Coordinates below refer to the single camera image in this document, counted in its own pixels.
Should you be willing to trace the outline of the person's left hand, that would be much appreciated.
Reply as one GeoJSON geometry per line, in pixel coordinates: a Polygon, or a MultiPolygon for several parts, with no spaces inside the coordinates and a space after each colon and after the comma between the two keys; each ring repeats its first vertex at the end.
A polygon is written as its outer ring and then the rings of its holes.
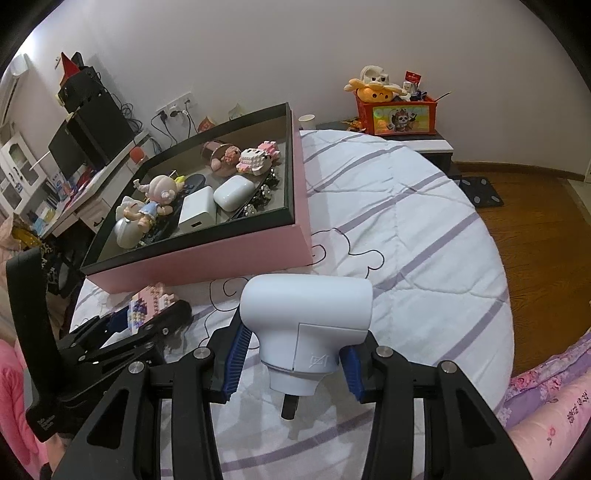
{"type": "Polygon", "coordinates": [[[40,469],[41,480],[50,479],[53,476],[71,441],[71,438],[55,434],[44,443],[48,461],[40,469]]]}

